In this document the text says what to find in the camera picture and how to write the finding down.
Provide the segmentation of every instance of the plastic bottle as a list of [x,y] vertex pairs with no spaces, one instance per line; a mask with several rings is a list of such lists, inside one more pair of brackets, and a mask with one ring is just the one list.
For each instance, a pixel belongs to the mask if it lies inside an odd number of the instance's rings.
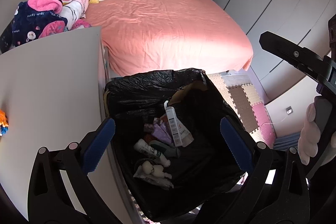
[[161,164],[164,167],[170,166],[170,160],[167,160],[164,154],[152,148],[143,139],[138,140],[138,142],[133,147],[136,151],[145,154],[148,157],[155,157],[155,162],[157,162],[158,164]]

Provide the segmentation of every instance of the black garbage bag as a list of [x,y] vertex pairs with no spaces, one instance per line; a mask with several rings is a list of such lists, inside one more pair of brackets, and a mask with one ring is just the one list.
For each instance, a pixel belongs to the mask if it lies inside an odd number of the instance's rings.
[[[139,73],[107,83],[106,114],[115,120],[112,146],[125,182],[150,220],[159,222],[185,214],[216,194],[230,190],[243,175],[220,132],[220,121],[230,116],[244,128],[236,113],[223,100],[200,69]],[[133,145],[164,113],[164,102],[175,108],[178,119],[194,141],[179,147],[179,158],[169,158],[164,172],[172,175],[173,189],[163,190],[133,178],[134,166],[146,156]]]

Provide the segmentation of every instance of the electrical socket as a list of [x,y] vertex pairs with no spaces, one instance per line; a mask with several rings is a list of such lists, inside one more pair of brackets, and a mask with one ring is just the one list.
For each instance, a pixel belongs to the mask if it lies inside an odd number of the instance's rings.
[[287,115],[289,115],[289,114],[292,114],[293,113],[293,109],[292,109],[292,107],[290,106],[290,107],[287,107],[286,108],[286,111],[287,111]]

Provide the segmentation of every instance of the blue gripper pad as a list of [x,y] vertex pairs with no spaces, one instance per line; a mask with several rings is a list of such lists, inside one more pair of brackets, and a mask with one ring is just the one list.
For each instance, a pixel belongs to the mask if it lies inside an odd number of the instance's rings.
[[235,157],[239,168],[251,174],[254,170],[252,152],[227,118],[221,120],[220,132]]
[[96,169],[106,147],[112,140],[115,133],[114,120],[105,119],[98,129],[92,133],[95,133],[96,136],[82,155],[82,171],[85,175]]

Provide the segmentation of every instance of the mattress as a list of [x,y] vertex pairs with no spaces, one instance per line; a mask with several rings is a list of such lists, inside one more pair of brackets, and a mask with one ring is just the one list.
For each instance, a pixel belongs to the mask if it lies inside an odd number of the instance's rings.
[[152,70],[247,70],[253,56],[239,25],[212,0],[104,0],[86,20],[102,26],[118,75]]

